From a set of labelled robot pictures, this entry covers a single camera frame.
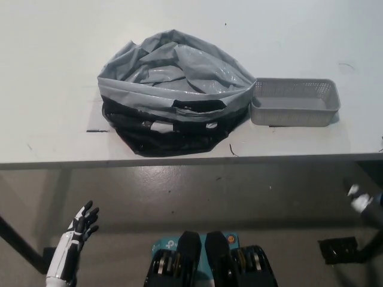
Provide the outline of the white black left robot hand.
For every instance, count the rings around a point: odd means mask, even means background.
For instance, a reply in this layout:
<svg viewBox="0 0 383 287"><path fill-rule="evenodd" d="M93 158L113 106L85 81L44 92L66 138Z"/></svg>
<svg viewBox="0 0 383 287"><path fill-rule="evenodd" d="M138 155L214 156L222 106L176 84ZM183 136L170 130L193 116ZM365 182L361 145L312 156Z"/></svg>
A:
<svg viewBox="0 0 383 287"><path fill-rule="evenodd" d="M99 208L88 201L62 234L45 278L47 286L74 286L81 251L90 236L98 231Z"/></svg>

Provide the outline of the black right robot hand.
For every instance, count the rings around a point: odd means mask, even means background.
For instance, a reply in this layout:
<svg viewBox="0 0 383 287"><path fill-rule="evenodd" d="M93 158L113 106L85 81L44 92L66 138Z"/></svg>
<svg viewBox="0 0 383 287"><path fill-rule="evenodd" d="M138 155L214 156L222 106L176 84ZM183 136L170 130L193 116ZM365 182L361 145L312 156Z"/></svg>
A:
<svg viewBox="0 0 383 287"><path fill-rule="evenodd" d="M368 207L378 206L382 209L382 193L373 195L365 190L359 183L350 178L343 179L345 194L351 202L351 207L362 214Z"/></svg>

